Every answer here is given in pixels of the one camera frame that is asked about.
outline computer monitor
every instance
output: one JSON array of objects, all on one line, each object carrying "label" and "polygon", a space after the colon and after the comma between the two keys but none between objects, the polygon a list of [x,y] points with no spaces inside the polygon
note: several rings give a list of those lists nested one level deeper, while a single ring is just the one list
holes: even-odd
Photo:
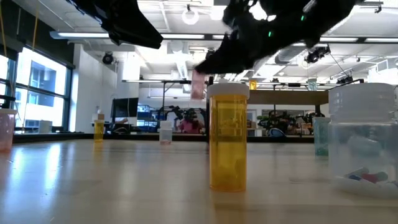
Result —
[{"label": "computer monitor", "polygon": [[111,117],[112,122],[115,118],[133,118],[137,116],[138,98],[113,99]]}]

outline table surface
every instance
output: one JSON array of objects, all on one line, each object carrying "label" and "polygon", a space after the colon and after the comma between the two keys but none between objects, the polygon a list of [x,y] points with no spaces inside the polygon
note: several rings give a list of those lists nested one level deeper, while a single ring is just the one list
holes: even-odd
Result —
[{"label": "table surface", "polygon": [[248,144],[248,187],[209,189],[203,142],[20,144],[0,154],[0,223],[398,223],[398,201],[335,191],[311,144]]}]

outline ceiling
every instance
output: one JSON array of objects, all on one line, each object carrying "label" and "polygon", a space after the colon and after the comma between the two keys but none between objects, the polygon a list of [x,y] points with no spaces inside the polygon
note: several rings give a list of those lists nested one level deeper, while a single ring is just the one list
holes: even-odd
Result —
[{"label": "ceiling", "polygon": [[[39,10],[39,18],[61,32],[103,32],[98,22],[89,16],[78,12],[71,4],[65,0],[14,0],[25,10],[33,15],[36,9]],[[219,16],[223,6],[213,6],[212,0],[191,1],[191,8],[198,11],[199,20],[194,25],[188,25],[182,20],[182,12],[186,9],[187,1],[138,1],[140,10],[161,33],[200,33],[200,34],[223,34],[228,28],[220,20],[212,20],[211,16]],[[347,35],[347,36],[388,36],[398,37],[398,1],[384,1],[383,10],[379,14],[374,13],[374,8],[359,8],[351,13],[349,18],[334,27],[328,35]],[[171,70],[176,70],[175,62],[167,54],[167,42],[162,43],[159,50],[136,47],[136,52],[142,57],[144,64],[141,73],[144,78],[154,75],[170,75]],[[110,40],[82,40],[82,44],[88,45],[85,48],[92,51],[100,58],[104,54],[106,46],[113,45]],[[221,42],[205,40],[189,40],[190,60],[187,68],[192,69],[195,63],[204,59],[208,48],[218,48]],[[122,45],[114,52],[118,60],[127,57],[128,45]],[[277,77],[280,82],[305,82],[308,77],[318,77],[321,82],[329,82],[332,75],[342,72],[342,70],[353,69],[355,78],[366,77],[368,69],[382,60],[383,56],[397,56],[398,45],[369,45],[369,44],[331,44],[330,56],[317,62],[309,68],[302,66],[303,55],[306,49],[302,48],[302,56],[296,55],[287,66],[266,65],[275,64],[274,59],[266,58],[260,61],[254,69],[253,78],[258,78],[260,82]]]}]

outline white lid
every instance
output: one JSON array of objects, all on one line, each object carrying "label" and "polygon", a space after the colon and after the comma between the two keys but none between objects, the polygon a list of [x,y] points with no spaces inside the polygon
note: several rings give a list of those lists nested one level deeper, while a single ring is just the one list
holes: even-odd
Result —
[{"label": "white lid", "polygon": [[329,91],[330,114],[384,116],[394,110],[394,87],[384,83],[346,85]]},{"label": "white lid", "polygon": [[0,114],[17,114],[16,110],[13,109],[0,109]]},{"label": "white lid", "polygon": [[171,128],[172,122],[171,121],[161,121],[160,128]]},{"label": "white lid", "polygon": [[207,97],[217,95],[243,95],[247,99],[250,97],[250,88],[242,83],[217,83],[207,88]]}]

